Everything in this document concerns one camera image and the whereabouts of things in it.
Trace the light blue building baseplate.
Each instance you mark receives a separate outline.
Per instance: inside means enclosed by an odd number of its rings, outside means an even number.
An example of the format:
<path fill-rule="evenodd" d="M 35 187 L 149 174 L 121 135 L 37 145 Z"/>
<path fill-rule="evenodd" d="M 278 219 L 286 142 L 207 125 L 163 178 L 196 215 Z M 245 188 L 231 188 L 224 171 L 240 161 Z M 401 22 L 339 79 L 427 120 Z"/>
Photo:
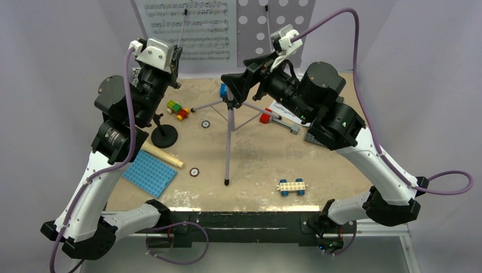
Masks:
<path fill-rule="evenodd" d="M 177 171 L 158 158 L 140 151 L 122 177 L 154 198 L 159 198 L 176 177 Z"/>

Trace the grey girder red brick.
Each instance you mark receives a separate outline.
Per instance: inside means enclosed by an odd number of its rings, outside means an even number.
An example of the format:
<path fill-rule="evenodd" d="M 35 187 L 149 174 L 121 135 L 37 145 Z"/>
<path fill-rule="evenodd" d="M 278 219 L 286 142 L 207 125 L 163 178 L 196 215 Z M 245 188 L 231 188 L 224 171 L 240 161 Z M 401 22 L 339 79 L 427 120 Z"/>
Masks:
<path fill-rule="evenodd" d="M 281 116 L 278 116 L 277 118 L 274 117 L 273 111 L 269 108 L 265 108 L 261 112 L 261 116 L 259 118 L 259 122 L 262 124 L 269 124 L 269 123 L 275 123 L 278 124 L 290 131 L 290 133 L 297 135 L 300 131 L 300 126 L 296 123 L 288 123 L 286 121 L 282 120 Z"/>

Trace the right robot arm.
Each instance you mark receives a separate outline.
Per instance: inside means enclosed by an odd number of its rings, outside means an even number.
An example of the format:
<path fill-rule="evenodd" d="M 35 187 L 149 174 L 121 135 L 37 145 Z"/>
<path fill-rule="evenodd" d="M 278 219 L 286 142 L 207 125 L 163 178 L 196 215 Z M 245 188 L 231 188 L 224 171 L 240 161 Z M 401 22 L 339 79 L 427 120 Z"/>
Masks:
<path fill-rule="evenodd" d="M 301 121 L 308 123 L 308 132 L 326 148 L 351 162 L 372 184 L 358 197 L 329 200 L 310 227 L 317 235 L 339 230 L 349 221 L 371 219 L 384 226 L 397 226 L 418 218 L 417 202 L 427 187 L 423 176 L 405 173 L 396 164 L 386 164 L 388 154 L 376 148 L 372 133 L 364 119 L 338 97 L 345 79 L 329 63 L 311 63 L 302 79 L 289 75 L 284 60 L 275 64 L 275 54 L 246 60 L 243 73 L 221 76 L 234 96 L 233 105 L 246 100 L 251 88 L 257 87 L 254 100 L 268 95 L 282 104 Z"/>

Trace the lilac music stand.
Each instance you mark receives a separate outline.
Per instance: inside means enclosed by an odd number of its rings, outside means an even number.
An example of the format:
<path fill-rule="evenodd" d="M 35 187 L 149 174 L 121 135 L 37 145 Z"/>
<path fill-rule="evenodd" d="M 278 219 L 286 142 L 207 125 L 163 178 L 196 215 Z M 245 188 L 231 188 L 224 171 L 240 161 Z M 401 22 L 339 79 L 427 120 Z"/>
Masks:
<path fill-rule="evenodd" d="M 183 48 L 181 69 L 187 72 L 222 72 L 220 99 L 191 108 L 194 113 L 224 103 L 228 110 L 227 136 L 237 128 L 234 110 L 243 105 L 255 79 L 245 72 L 248 57 L 267 57 L 275 50 L 272 40 L 269 2 L 255 1 L 134 1 L 144 33 Z"/>

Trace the white brick car blue wheels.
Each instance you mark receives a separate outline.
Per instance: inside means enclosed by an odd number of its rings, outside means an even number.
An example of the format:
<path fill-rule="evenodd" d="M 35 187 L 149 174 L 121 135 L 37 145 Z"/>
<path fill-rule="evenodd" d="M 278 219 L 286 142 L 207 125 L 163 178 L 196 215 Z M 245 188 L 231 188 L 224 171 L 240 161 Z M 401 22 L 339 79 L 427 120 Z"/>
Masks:
<path fill-rule="evenodd" d="M 297 178 L 295 181 L 281 179 L 276 185 L 276 190 L 279 191 L 282 196 L 288 196 L 290 193 L 296 193 L 298 196 L 303 196 L 306 191 L 306 184 L 302 178 Z"/>

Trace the blue white brick stack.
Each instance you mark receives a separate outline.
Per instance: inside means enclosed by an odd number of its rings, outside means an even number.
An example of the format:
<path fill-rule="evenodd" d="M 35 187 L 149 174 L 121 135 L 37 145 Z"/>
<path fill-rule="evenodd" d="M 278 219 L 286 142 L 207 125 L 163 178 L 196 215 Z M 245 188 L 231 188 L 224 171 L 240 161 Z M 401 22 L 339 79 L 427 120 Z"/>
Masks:
<path fill-rule="evenodd" d="M 228 94 L 228 87 L 225 83 L 221 83 L 221 87 L 219 90 L 219 96 L 220 98 L 226 98 Z"/>

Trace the dark grey building baseplate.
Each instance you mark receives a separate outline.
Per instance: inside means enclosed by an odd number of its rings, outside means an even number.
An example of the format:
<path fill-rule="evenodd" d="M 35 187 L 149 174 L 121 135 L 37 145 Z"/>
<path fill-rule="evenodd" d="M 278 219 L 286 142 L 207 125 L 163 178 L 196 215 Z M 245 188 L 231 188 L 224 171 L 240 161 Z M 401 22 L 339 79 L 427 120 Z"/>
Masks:
<path fill-rule="evenodd" d="M 310 133 L 306 133 L 305 136 L 304 136 L 304 141 L 306 142 L 309 142 L 309 143 L 312 143 L 312 144 L 317 144 L 317 145 L 321 145 L 321 143 L 319 141 L 317 141 L 315 139 L 315 137 L 313 135 L 311 135 Z"/>

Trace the sheet music page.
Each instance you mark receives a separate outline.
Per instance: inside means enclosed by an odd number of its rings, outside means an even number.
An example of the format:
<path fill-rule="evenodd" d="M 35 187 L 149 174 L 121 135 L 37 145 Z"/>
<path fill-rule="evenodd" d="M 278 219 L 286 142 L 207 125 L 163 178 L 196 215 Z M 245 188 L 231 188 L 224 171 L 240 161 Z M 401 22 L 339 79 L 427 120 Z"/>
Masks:
<path fill-rule="evenodd" d="M 181 46 L 181 60 L 191 66 L 235 68 L 235 1 L 135 1 L 145 32 Z"/>
<path fill-rule="evenodd" d="M 276 102 L 275 100 L 272 101 L 269 108 L 275 113 L 282 115 L 283 117 L 296 117 L 287 108 L 285 108 L 284 106 L 282 106 L 282 104 Z"/>

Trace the black table front rail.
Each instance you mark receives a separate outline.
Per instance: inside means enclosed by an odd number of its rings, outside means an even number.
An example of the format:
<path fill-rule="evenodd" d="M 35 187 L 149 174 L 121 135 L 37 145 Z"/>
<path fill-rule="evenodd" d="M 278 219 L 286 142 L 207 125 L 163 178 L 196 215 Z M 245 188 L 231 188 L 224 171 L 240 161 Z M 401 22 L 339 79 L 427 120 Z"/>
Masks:
<path fill-rule="evenodd" d="M 293 212 L 171 212 L 170 224 L 162 231 L 144 229 L 148 237 L 171 237 L 174 247 L 210 243 L 294 243 L 302 247 L 329 244 L 338 238 L 348 243 L 354 224 L 327 226 L 318 211 Z"/>

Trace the colourful toy brick car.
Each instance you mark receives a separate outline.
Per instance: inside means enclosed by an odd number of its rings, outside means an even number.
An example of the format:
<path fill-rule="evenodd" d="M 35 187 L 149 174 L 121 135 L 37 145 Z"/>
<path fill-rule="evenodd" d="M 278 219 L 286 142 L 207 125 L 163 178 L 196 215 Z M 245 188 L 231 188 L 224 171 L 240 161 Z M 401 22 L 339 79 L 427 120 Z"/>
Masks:
<path fill-rule="evenodd" d="M 169 100 L 167 102 L 167 112 L 169 114 L 175 114 L 179 121 L 183 121 L 188 118 L 190 110 L 183 108 L 178 102 Z"/>

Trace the cream toy microphone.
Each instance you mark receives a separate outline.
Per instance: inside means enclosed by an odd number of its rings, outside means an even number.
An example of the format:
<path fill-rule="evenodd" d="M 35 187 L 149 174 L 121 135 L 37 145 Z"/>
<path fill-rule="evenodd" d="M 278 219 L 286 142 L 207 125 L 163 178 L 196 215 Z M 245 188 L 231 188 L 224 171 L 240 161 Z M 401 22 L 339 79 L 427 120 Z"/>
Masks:
<path fill-rule="evenodd" d="M 153 144 L 149 142 L 144 142 L 140 148 L 142 151 L 145 151 L 149 153 L 150 155 L 157 157 L 158 159 L 161 159 L 168 164 L 177 167 L 177 168 L 183 168 L 185 163 L 181 161 L 179 158 L 163 151 L 162 149 L 154 146 Z"/>

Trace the black microphone stand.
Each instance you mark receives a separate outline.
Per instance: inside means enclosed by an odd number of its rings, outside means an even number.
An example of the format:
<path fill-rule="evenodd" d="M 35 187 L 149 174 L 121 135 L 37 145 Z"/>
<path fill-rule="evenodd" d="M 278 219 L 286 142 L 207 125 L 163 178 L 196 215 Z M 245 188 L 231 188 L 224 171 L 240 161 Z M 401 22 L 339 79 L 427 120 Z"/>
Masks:
<path fill-rule="evenodd" d="M 151 134 L 151 141 L 157 148 L 168 148 L 173 146 L 178 140 L 178 131 L 175 127 L 168 124 L 161 124 L 160 120 L 164 114 L 155 114 L 153 121 L 157 128 Z"/>

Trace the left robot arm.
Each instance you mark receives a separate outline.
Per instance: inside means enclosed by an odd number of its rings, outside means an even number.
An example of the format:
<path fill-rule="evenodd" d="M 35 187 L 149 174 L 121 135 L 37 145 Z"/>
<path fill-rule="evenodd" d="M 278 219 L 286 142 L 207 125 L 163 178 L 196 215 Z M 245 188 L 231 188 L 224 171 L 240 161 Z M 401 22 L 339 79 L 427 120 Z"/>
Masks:
<path fill-rule="evenodd" d="M 136 84 L 126 75 L 101 82 L 94 105 L 102 112 L 103 123 L 92 142 L 85 172 L 64 211 L 41 227 L 55 248 L 72 259 L 97 260 L 128 235 L 144 229 L 161 233 L 169 227 L 169 209 L 153 199 L 127 212 L 102 214 L 119 178 L 147 140 L 144 128 L 150 125 L 166 90 L 180 87 L 182 48 L 173 47 L 166 67 L 142 60 L 153 53 L 154 48 L 146 45 L 128 50 L 141 66 Z"/>

